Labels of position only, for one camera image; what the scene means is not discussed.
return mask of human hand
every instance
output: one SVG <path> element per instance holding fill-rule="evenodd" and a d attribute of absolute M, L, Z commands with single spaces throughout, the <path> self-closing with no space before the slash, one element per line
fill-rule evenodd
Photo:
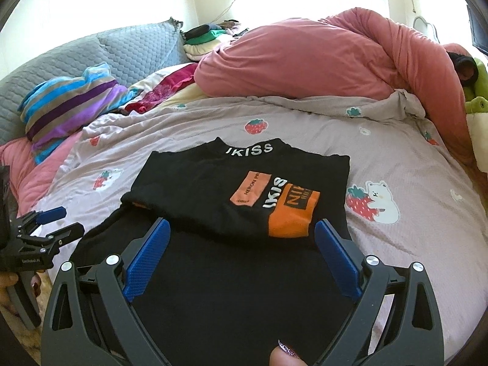
<path fill-rule="evenodd" d="M 307 366 L 291 348 L 278 340 L 278 346 L 269 357 L 269 366 Z"/>
<path fill-rule="evenodd" d="M 0 305 L 3 305 L 12 314 L 16 315 L 17 311 L 10 302 L 7 288 L 13 286 L 19 280 L 19 276 L 11 272 L 0 272 Z M 34 295 L 38 297 L 41 294 L 41 278 L 38 274 L 35 274 L 31 280 L 31 287 Z"/>

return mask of green plush toy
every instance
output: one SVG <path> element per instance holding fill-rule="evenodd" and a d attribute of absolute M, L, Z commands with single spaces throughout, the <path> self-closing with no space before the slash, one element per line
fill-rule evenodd
<path fill-rule="evenodd" d="M 488 72 L 485 64 L 474 58 L 478 67 L 478 80 L 473 87 L 463 87 L 466 113 L 488 113 Z"/>

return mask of purple stripe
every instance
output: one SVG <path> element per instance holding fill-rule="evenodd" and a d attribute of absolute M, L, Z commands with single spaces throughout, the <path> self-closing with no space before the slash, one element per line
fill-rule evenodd
<path fill-rule="evenodd" d="M 34 124 L 31 126 L 29 131 L 27 132 L 27 138 L 32 140 L 36 133 L 38 133 L 42 128 L 44 128 L 47 124 L 54 121 L 56 118 L 61 117 L 64 113 L 67 113 L 71 109 L 83 104 L 90 99 L 98 96 L 102 92 L 106 91 L 107 89 L 117 85 L 117 80 L 112 80 L 110 82 L 105 82 L 103 84 L 97 85 L 93 89 L 89 90 L 88 92 L 80 95 L 76 95 L 71 99 L 65 101 L 64 103 L 60 104 L 59 106 L 53 108 L 48 113 L 44 114 L 41 118 L 39 118 Z"/>
<path fill-rule="evenodd" d="M 93 103 L 91 106 L 83 109 L 78 114 L 70 117 L 62 124 L 55 127 L 53 130 L 48 132 L 45 136 L 39 139 L 32 145 L 33 150 L 40 149 L 52 139 L 55 138 L 65 138 L 73 134 L 78 128 L 85 124 L 91 123 L 95 118 L 98 117 L 100 112 L 109 104 L 113 103 L 114 100 L 120 99 L 121 96 L 125 94 L 127 88 L 124 85 L 119 85 L 113 87 L 109 93 L 102 97 L 100 101 Z"/>

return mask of orange printed patch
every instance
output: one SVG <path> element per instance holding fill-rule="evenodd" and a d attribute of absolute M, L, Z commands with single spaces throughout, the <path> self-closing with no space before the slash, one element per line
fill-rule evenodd
<path fill-rule="evenodd" d="M 275 238 L 299 238 L 308 236 L 308 226 L 320 192 L 288 183 L 280 195 L 276 207 L 269 215 L 269 236 Z"/>
<path fill-rule="evenodd" d="M 270 174 L 249 171 L 230 201 L 237 206 L 254 205 L 270 180 Z"/>
<path fill-rule="evenodd" d="M 134 206 L 136 206 L 137 208 L 149 209 L 147 206 L 142 205 L 141 203 L 136 203 L 136 202 L 133 202 L 132 204 L 133 204 Z"/>

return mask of blue stripe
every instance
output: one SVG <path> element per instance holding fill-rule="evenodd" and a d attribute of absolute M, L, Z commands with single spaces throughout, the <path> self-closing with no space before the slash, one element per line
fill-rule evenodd
<path fill-rule="evenodd" d="M 29 102 L 29 99 L 31 98 L 31 96 L 33 94 L 35 94 L 35 92 L 42 86 L 44 85 L 46 82 L 42 82 L 41 84 L 37 85 L 33 90 L 31 90 L 27 96 L 22 100 L 22 102 L 20 103 L 19 105 L 19 108 L 17 109 L 17 111 L 20 111 L 22 112 L 22 110 L 24 109 L 25 105 Z"/>
<path fill-rule="evenodd" d="M 108 113 L 110 110 L 118 109 L 120 106 L 123 106 L 124 104 L 130 102 L 134 97 L 136 97 L 139 91 L 140 91 L 139 89 L 131 89 L 127 94 L 122 96 L 122 98 L 120 98 L 118 102 L 115 101 L 111 105 L 105 107 L 104 110 L 99 114 L 99 117 L 103 114 Z"/>
<path fill-rule="evenodd" d="M 85 84 L 90 84 L 93 81 L 103 78 L 103 77 L 111 77 L 111 72 L 110 72 L 110 67 L 107 63 L 103 62 L 99 64 L 98 66 L 93 66 L 93 67 L 88 67 L 85 69 L 83 72 L 83 78 L 84 79 L 79 79 L 77 81 L 73 81 L 69 84 L 63 85 L 62 87 L 59 87 L 57 89 L 52 90 L 49 94 L 44 95 L 40 100 L 36 101 L 29 109 L 27 112 L 25 112 L 25 118 L 24 118 L 24 123 L 28 123 L 29 119 L 34 115 L 34 113 L 39 110 L 41 107 L 45 106 L 47 103 L 51 102 L 54 98 L 64 94 L 65 92 L 70 92 L 73 91 L 77 88 L 82 87 Z M 45 90 L 47 87 L 50 87 L 53 84 L 56 84 L 60 81 L 65 81 L 65 80 L 75 80 L 74 78 L 71 77 L 57 77 L 57 78 L 52 78 L 48 81 L 46 81 L 40 88 L 38 88 L 37 94 L 41 93 L 41 90 Z M 32 99 L 36 97 L 35 95 L 36 91 L 30 93 L 29 99 Z M 25 103 L 23 102 L 23 105 L 28 104 L 30 100 L 27 100 Z"/>
<path fill-rule="evenodd" d="M 109 77 L 111 76 L 110 66 L 103 62 L 98 66 L 88 67 L 83 72 L 83 77 L 88 81 L 92 82 L 97 78 Z"/>
<path fill-rule="evenodd" d="M 67 138 L 61 138 L 53 142 L 47 149 L 42 150 L 39 154 L 34 157 L 34 162 L 36 165 L 39 165 L 43 162 L 47 157 L 51 155 L 51 153 Z"/>
<path fill-rule="evenodd" d="M 27 96 L 20 104 L 18 110 L 22 111 L 25 108 L 25 106 L 31 101 L 32 97 L 35 97 L 33 96 L 34 94 L 39 95 L 42 92 L 44 92 L 47 88 L 51 87 L 54 84 L 57 84 L 58 82 L 72 80 L 72 79 L 73 79 L 72 77 L 55 77 L 43 82 L 42 84 L 37 85 L 33 90 L 31 90 L 31 92 L 27 94 Z"/>
<path fill-rule="evenodd" d="M 25 114 L 25 122 L 27 123 L 29 119 L 34 115 L 34 113 L 39 110 L 42 106 L 45 106 L 49 102 L 51 102 L 53 99 L 55 99 L 58 96 L 61 96 L 62 94 L 73 91 L 75 89 L 81 88 L 83 85 L 85 85 L 86 82 L 85 80 L 78 80 L 74 81 L 70 84 L 63 85 L 62 87 L 56 88 L 49 92 L 47 95 L 45 95 L 43 98 L 38 100 L 36 103 L 34 103 L 27 113 Z"/>

